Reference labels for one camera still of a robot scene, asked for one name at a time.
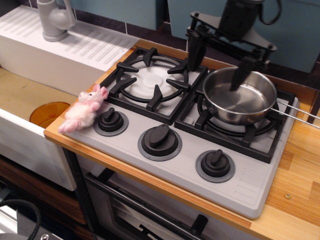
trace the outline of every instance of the toy stove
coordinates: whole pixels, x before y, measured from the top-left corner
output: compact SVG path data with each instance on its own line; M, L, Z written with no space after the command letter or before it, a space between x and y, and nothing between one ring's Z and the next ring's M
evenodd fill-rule
M70 137L255 219L261 214L294 120L269 111L254 125L211 116L202 83L208 69L137 48L102 83L108 99L94 126ZM278 100L299 106L295 95ZM273 106L291 115L279 104Z

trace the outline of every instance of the orange bowl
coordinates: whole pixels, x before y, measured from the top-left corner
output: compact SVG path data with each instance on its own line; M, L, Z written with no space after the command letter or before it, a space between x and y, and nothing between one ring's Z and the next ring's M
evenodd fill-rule
M69 103L62 101L41 105L31 113L29 121L45 129L69 106Z

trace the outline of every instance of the oven handle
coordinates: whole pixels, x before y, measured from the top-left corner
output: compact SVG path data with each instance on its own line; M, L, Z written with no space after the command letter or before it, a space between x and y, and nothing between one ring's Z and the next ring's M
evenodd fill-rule
M102 183L98 177L92 175L90 172L85 176L85 181L186 240L205 240L200 236L208 222L208 219L203 215L199 215L191 229L186 230L143 203L114 188L110 184Z

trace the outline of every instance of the pink stuffed animal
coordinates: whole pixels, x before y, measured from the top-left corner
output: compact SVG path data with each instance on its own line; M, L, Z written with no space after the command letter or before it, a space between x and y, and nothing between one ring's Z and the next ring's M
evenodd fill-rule
M65 121L58 128L58 132L70 134L75 130L90 127L97 116L96 111L107 97L107 89L104 86L100 88L99 84L93 87L92 92L81 92L79 101L65 113Z

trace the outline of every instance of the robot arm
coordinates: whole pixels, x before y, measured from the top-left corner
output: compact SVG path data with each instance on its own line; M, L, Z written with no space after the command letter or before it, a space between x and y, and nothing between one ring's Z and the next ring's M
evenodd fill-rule
M187 29L189 37L189 63L194 71L206 53L206 46L212 47L241 63L232 79L231 91L238 89L251 71L262 71L269 63L269 56L277 47L261 37L253 28L257 16L262 17L264 0L228 0L222 17L192 12L192 23ZM281 2L277 0L279 13L265 24L272 24L280 17ZM250 45L253 50L245 50L232 44L239 42Z

